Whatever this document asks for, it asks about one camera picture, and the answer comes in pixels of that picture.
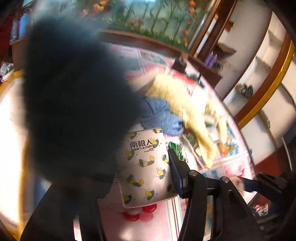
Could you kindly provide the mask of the white lemon-print tissue pack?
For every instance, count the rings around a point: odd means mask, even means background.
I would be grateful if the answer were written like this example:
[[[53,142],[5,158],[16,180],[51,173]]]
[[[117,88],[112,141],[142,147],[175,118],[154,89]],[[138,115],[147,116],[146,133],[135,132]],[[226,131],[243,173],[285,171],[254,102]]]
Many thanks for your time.
[[[161,128],[129,132],[118,150],[117,163],[125,208],[149,206],[177,196]]]

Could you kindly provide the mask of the yellow fluffy towel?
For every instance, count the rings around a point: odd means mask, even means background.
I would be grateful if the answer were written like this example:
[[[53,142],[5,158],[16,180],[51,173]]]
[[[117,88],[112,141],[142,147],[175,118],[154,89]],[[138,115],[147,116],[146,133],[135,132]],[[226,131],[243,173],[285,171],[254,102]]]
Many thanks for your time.
[[[169,103],[171,112],[183,120],[185,128],[192,131],[206,167],[212,168],[217,156],[217,145],[211,139],[198,103],[189,95],[185,82],[159,73],[152,81],[146,96],[161,98]]]

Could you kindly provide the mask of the blue fluffy towel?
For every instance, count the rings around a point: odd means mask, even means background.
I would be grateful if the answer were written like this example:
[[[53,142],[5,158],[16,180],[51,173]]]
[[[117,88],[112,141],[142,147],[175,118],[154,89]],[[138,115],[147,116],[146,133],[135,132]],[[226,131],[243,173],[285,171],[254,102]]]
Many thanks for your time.
[[[144,97],[140,100],[139,106],[139,123],[144,128],[161,128],[168,136],[179,136],[184,132],[183,120],[171,112],[166,100]]]

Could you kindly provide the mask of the colourful cartoon tablecloth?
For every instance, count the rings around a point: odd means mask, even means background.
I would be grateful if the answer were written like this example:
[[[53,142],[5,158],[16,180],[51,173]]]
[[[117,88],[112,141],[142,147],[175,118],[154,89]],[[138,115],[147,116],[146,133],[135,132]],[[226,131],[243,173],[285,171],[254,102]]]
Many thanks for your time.
[[[198,103],[205,119],[211,139],[217,145],[217,156],[208,169],[200,153],[193,133],[184,126],[179,136],[166,138],[167,149],[173,149],[181,161],[198,173],[208,172],[212,176],[231,175],[234,172],[247,178],[253,177],[250,157],[243,137],[231,115],[217,98],[211,86],[202,79],[200,84],[172,69],[173,58],[141,47],[102,43],[108,52],[121,63],[125,80],[140,100],[146,96],[152,81],[159,73],[183,80],[189,95]],[[139,114],[129,132],[149,130],[139,123]],[[22,234],[22,240],[74,240],[74,221],[80,225],[83,240],[173,240],[181,235],[174,218],[169,218],[168,203],[178,201],[179,196],[155,204],[125,208],[123,206],[119,180],[116,172],[110,182],[71,180],[52,182],[34,168],[30,151],[30,165],[34,172],[49,181],[46,191],[32,213]]]

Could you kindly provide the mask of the purple bottle left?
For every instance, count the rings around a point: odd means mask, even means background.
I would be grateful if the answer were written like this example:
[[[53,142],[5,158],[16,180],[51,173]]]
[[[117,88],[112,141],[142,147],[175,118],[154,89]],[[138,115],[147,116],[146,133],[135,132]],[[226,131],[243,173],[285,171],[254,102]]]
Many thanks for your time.
[[[209,66],[209,63],[210,63],[212,57],[213,57],[213,52],[211,51],[211,52],[207,55],[207,57],[206,57],[206,59],[205,59],[205,61],[204,61],[204,65],[205,65],[206,67]]]

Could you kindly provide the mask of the purple bottle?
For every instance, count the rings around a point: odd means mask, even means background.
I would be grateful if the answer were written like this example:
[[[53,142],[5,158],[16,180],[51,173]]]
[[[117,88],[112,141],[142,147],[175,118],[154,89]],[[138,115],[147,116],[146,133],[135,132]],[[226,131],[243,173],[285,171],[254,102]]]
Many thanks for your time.
[[[216,62],[217,62],[217,54],[213,54],[213,56],[208,64],[208,67],[212,68]]]
[[[212,57],[213,57],[213,52],[211,51],[211,52],[207,55],[207,57],[206,57],[206,59],[205,59],[205,61],[204,61],[204,65],[205,65],[206,67],[209,66],[209,63],[210,63]]]

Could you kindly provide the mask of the purple bottle right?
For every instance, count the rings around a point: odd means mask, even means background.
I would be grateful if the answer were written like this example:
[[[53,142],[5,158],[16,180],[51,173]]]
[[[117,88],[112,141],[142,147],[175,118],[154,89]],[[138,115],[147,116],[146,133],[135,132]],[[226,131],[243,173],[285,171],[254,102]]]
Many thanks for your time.
[[[208,64],[208,67],[212,68],[216,62],[217,62],[217,54],[213,54],[213,56]]]

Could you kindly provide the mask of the aquarium with artificial plants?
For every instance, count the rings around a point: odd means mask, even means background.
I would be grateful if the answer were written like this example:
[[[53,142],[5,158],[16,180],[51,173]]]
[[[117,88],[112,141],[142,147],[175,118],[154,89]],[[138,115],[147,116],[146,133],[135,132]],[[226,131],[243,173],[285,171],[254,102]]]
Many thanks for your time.
[[[189,52],[219,1],[76,1],[78,15]]]

